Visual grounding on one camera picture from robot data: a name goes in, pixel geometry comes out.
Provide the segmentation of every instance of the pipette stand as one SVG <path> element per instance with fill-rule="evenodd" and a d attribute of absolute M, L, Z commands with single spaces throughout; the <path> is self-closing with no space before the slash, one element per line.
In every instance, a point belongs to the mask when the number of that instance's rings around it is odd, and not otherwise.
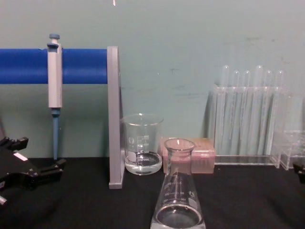
<path fill-rule="evenodd" d="M 0 118 L 0 139 L 3 139 L 4 137 L 5 137 L 4 127 L 3 127 L 2 120 Z"/>
<path fill-rule="evenodd" d="M 63 84 L 108 86 L 109 188 L 120 189 L 125 167 L 120 124 L 123 115 L 118 47 L 62 49 L 62 56 Z M 47 84 L 47 49 L 0 49 L 0 69 L 0 84 Z"/>

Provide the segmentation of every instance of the white label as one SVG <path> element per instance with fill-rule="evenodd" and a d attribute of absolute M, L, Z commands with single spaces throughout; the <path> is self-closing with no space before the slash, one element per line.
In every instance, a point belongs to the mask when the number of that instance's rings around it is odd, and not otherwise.
<path fill-rule="evenodd" d="M 197 209 L 197 203 L 195 200 L 189 198 L 189 204 L 191 207 L 193 207 L 194 209 Z"/>
<path fill-rule="evenodd" d="M 14 156 L 18 157 L 22 161 L 28 160 L 25 156 L 21 155 L 20 153 L 15 153 Z"/>
<path fill-rule="evenodd" d="M 136 154 L 132 151 L 128 151 L 128 160 L 130 160 L 132 162 L 136 162 L 136 160 L 137 160 Z"/>
<path fill-rule="evenodd" d="M 149 140 L 149 135 L 144 135 L 144 136 L 138 136 L 137 141 L 142 142 L 143 140 Z"/>
<path fill-rule="evenodd" d="M 1 183 L 0 183 L 0 188 L 3 188 L 4 185 L 5 185 L 5 181 L 1 182 Z"/>

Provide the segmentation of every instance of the gray stand support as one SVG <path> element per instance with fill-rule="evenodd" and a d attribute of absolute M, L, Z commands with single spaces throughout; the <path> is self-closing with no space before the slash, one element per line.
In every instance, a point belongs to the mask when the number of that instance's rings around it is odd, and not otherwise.
<path fill-rule="evenodd" d="M 120 189 L 125 171 L 119 50 L 107 47 L 110 189 Z"/>
<path fill-rule="evenodd" d="M 4 128 L 3 128 L 3 122 L 0 117 L 0 139 L 3 139 L 5 137 Z"/>

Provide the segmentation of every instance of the erlenmeyer flask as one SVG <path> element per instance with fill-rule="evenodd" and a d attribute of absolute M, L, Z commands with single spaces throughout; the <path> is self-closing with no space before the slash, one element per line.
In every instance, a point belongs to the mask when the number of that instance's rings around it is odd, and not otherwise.
<path fill-rule="evenodd" d="M 165 141 L 168 170 L 152 217 L 151 229 L 205 229 L 191 174 L 195 144 L 186 139 Z"/>

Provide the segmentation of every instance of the blue horizontal bar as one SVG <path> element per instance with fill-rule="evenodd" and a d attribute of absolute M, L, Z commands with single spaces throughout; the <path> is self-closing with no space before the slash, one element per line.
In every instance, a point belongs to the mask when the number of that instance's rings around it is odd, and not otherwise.
<path fill-rule="evenodd" d="M 63 84 L 107 84 L 106 49 L 63 49 Z M 47 49 L 0 49 L 0 84 L 48 83 Z"/>

